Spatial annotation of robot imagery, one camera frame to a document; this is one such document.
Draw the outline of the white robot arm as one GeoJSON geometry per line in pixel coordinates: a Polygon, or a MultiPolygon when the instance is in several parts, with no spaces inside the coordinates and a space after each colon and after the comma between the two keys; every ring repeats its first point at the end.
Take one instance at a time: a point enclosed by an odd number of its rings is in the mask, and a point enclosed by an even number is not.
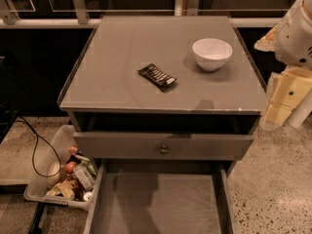
{"type": "Polygon", "coordinates": [[[298,128],[311,113],[312,0],[296,0],[254,47],[274,52],[276,60],[287,66],[269,79],[259,126],[273,131],[288,122],[298,128]]]}

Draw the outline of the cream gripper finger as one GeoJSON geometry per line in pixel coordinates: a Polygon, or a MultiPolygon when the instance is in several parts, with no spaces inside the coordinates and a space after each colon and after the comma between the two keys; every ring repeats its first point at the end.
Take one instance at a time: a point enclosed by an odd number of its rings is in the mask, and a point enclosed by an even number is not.
{"type": "Polygon", "coordinates": [[[263,37],[256,41],[254,48],[263,52],[274,52],[277,29],[278,25],[274,25],[263,37]]]}
{"type": "Polygon", "coordinates": [[[283,104],[270,103],[262,116],[266,124],[282,126],[290,117],[292,110],[283,104]]]}

